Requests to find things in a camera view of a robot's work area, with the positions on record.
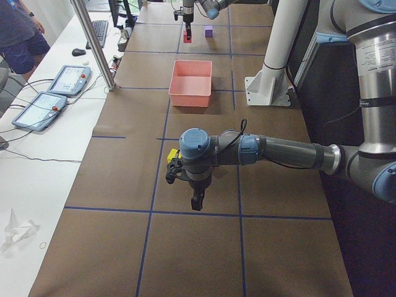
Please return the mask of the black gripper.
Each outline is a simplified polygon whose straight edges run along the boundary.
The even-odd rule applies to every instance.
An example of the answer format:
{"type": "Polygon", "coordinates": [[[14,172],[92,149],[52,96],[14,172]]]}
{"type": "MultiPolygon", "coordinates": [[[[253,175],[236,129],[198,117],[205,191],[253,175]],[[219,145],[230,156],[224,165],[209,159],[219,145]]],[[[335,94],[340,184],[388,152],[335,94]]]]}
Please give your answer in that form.
{"type": "Polygon", "coordinates": [[[191,23],[193,21],[194,21],[194,7],[183,6],[183,22],[186,23],[185,28],[189,33],[191,33],[191,23]]]}
{"type": "Polygon", "coordinates": [[[204,191],[211,185],[212,177],[209,176],[200,181],[190,179],[188,182],[194,190],[193,197],[191,198],[191,208],[195,211],[201,211],[203,208],[204,191]]]}

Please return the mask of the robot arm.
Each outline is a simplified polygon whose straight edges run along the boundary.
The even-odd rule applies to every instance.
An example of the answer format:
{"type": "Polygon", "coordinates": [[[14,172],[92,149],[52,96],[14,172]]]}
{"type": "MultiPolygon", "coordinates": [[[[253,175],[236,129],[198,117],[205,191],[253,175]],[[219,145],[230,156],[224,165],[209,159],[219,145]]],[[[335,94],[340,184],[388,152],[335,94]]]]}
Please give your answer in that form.
{"type": "Polygon", "coordinates": [[[320,45],[352,46],[357,76],[350,95],[356,109],[347,122],[362,138],[357,146],[323,145],[325,121],[340,98],[313,87],[308,78],[297,101],[308,126],[309,142],[247,134],[227,129],[217,136],[191,128],[179,138],[179,152],[168,163],[166,180],[189,183],[191,207],[201,210],[212,169],[265,160],[296,170],[338,176],[385,202],[395,203],[395,2],[317,1],[313,39],[320,45]]]}
{"type": "MultiPolygon", "coordinates": [[[[180,13],[183,17],[183,22],[186,25],[186,38],[187,41],[192,40],[192,32],[191,32],[191,24],[194,21],[194,3],[193,0],[185,0],[183,1],[183,5],[180,8],[180,13]]],[[[235,3],[234,0],[204,0],[199,1],[201,7],[205,11],[207,17],[210,20],[213,20],[218,17],[220,11],[235,3]]]]}

